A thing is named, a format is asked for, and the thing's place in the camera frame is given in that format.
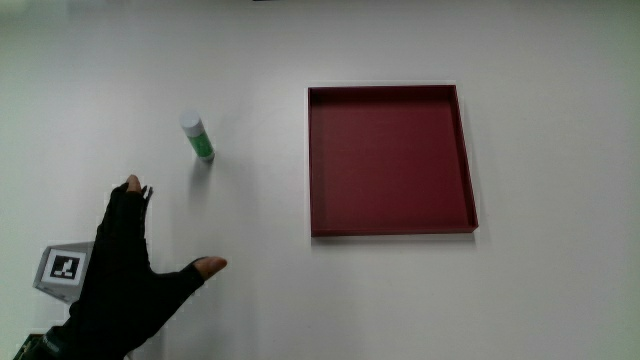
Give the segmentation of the person's left hand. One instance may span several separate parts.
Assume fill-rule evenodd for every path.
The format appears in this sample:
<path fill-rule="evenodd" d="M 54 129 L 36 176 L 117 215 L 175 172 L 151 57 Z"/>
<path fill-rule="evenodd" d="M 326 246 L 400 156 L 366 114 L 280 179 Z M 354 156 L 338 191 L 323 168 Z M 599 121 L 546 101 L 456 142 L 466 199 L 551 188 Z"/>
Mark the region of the person's left hand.
<path fill-rule="evenodd" d="M 96 230 L 80 298 L 26 359 L 121 360 L 152 338 L 227 261 L 200 257 L 176 272 L 149 262 L 145 216 L 151 191 L 131 175 L 113 189 Z"/>

